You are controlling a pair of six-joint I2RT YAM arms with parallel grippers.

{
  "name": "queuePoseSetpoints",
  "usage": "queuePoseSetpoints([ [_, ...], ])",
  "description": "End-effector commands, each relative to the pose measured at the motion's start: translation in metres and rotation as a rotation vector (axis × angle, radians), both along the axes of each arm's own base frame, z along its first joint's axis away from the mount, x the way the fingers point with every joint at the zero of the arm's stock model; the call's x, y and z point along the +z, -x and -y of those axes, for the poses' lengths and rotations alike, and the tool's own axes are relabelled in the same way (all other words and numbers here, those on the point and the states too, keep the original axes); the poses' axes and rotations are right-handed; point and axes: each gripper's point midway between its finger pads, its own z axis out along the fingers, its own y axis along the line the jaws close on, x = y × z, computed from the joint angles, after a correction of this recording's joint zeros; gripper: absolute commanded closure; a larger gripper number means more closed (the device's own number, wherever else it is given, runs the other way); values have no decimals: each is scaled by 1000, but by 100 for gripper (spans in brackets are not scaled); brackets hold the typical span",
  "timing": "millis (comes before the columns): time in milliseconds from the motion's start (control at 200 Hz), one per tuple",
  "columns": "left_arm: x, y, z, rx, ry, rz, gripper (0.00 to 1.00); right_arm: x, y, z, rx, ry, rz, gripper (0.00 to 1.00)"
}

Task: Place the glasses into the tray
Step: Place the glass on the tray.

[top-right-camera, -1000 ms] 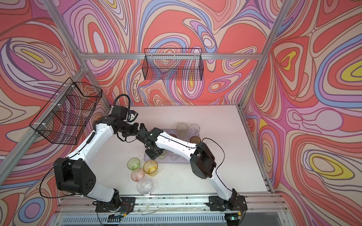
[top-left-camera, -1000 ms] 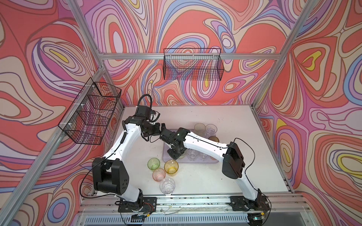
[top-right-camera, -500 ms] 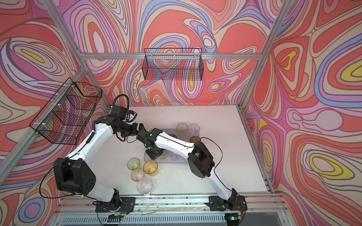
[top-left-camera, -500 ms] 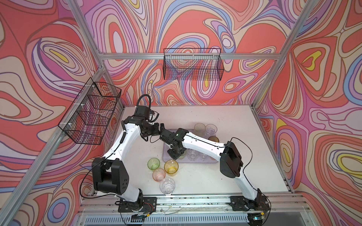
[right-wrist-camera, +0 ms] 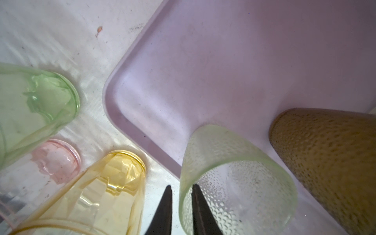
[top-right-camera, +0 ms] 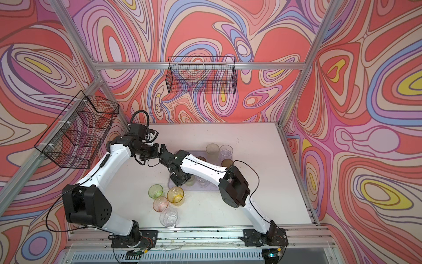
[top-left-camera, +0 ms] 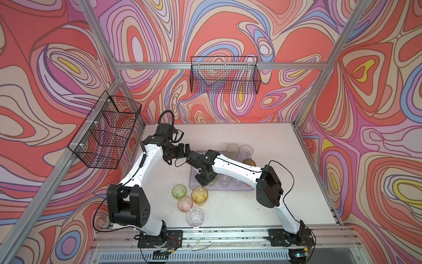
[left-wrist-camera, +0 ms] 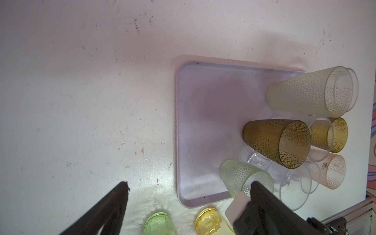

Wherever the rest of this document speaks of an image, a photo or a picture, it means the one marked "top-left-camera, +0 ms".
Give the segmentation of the amber brown glass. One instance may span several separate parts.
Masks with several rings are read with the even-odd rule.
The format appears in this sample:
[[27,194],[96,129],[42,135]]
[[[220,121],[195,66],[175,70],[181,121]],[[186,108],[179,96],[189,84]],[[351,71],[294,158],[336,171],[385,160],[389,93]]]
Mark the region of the amber brown glass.
[[243,164],[245,164],[245,165],[249,165],[249,166],[252,166],[252,167],[256,167],[256,163],[255,163],[255,161],[254,161],[254,160],[252,160],[252,159],[250,159],[250,158],[248,158],[248,159],[244,159],[244,160],[243,160]]

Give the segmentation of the small clear glass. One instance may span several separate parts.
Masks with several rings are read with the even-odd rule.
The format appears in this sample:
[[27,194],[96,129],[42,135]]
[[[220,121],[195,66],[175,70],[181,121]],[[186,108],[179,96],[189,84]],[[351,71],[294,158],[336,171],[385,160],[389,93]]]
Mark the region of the small clear glass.
[[242,187],[243,184],[244,183],[241,180],[234,179],[234,186],[235,186],[236,189]]

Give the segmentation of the pale green small glass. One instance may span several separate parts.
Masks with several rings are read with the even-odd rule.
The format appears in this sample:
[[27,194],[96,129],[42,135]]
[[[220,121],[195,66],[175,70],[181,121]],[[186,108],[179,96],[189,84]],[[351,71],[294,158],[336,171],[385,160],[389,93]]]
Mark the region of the pale green small glass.
[[212,187],[217,183],[217,181],[218,181],[218,178],[214,178],[207,186]]

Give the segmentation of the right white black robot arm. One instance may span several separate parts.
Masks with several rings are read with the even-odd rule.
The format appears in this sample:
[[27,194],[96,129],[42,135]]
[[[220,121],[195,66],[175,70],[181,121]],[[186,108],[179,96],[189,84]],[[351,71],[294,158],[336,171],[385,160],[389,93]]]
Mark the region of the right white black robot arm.
[[219,152],[208,150],[205,154],[192,151],[187,163],[197,174],[197,182],[205,187],[217,175],[224,174],[240,180],[256,190],[256,200],[264,207],[274,209],[284,231],[289,237],[300,238],[304,235],[305,224],[289,211],[284,203],[281,181],[271,165],[254,167],[232,160]]

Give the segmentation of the bright green glass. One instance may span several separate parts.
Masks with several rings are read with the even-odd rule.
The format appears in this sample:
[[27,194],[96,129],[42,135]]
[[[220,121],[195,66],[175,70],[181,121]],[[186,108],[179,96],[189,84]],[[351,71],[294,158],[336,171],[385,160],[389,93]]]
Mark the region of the bright green glass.
[[183,198],[186,195],[186,193],[187,193],[187,189],[183,184],[177,184],[171,190],[172,196],[176,199]]

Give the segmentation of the large pale green glass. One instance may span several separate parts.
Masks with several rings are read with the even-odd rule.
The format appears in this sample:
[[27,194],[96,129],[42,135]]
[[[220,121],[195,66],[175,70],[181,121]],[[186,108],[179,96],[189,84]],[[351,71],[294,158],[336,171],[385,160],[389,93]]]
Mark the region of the large pale green glass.
[[232,160],[238,161],[240,157],[240,147],[237,144],[229,144],[226,147],[226,156]]

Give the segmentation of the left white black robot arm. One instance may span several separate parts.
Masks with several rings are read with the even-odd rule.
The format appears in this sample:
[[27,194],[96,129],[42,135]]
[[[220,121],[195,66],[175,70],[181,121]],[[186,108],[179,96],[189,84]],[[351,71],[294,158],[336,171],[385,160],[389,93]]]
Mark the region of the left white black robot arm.
[[119,184],[107,190],[107,206],[111,223],[133,227],[150,236],[159,236],[164,222],[152,214],[146,184],[160,160],[171,165],[173,159],[187,157],[190,145],[171,143],[168,139],[149,136],[141,141],[138,159]]

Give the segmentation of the pink glass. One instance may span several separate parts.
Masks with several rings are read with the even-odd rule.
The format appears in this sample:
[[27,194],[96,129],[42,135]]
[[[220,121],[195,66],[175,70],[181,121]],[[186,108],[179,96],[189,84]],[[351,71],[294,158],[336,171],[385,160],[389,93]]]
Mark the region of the pink glass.
[[188,212],[193,207],[193,201],[190,197],[185,196],[183,198],[180,198],[178,201],[178,209],[181,212]]

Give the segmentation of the yellow glass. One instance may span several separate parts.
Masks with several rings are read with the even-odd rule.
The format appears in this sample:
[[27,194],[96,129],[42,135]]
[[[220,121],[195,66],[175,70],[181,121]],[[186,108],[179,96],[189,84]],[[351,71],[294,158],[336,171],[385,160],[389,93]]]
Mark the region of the yellow glass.
[[191,199],[199,206],[204,205],[208,199],[208,190],[205,187],[194,188],[191,192]]

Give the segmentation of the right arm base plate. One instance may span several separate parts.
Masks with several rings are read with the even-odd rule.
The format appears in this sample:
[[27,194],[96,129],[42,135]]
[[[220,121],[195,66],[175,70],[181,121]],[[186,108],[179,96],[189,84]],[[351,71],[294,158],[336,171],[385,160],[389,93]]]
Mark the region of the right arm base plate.
[[315,245],[315,236],[309,228],[300,230],[298,234],[293,234],[284,229],[269,229],[266,239],[271,246],[304,246],[310,248]]

